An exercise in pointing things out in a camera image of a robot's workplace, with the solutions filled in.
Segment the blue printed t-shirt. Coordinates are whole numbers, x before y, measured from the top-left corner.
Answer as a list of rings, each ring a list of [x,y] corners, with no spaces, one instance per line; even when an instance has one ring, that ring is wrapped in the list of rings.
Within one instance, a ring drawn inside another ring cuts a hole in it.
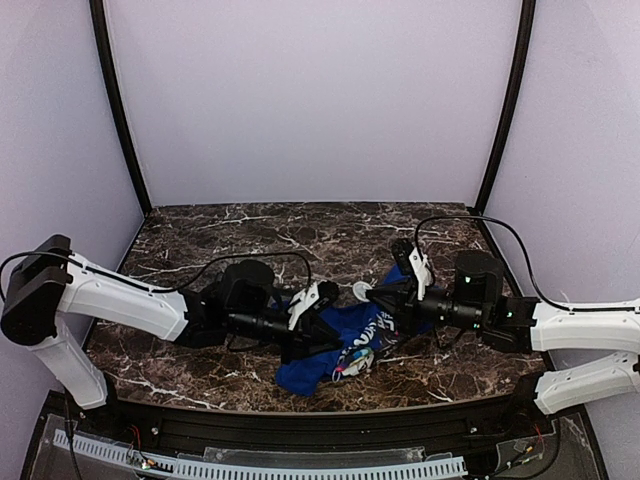
[[[332,381],[339,360],[353,350],[370,347],[375,354],[374,364],[383,354],[408,339],[400,332],[393,316],[369,301],[347,307],[329,307],[321,317],[340,333],[342,350],[281,365],[275,381],[290,393],[313,395],[320,383]]]

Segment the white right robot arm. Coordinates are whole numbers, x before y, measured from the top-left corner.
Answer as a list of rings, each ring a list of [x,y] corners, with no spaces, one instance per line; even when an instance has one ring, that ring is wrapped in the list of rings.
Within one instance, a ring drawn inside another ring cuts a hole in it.
[[[464,280],[453,292],[413,280],[366,291],[368,301],[413,335],[425,323],[472,330],[503,353],[601,350],[605,357],[518,383],[525,402],[543,415],[639,390],[639,303],[558,304],[506,297],[482,282]]]

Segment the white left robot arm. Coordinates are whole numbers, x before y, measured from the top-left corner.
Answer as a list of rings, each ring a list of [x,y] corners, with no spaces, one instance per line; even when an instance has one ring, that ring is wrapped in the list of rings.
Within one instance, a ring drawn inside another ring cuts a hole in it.
[[[1,331],[33,352],[83,410],[115,400],[112,384],[91,362],[62,317],[100,318],[190,349],[221,345],[231,335],[275,344],[288,364],[341,348],[321,313],[339,296],[329,281],[309,280],[287,296],[275,286],[267,254],[224,256],[226,269],[200,290],[186,281],[159,287],[105,269],[55,234],[31,251],[8,256],[1,270]]]

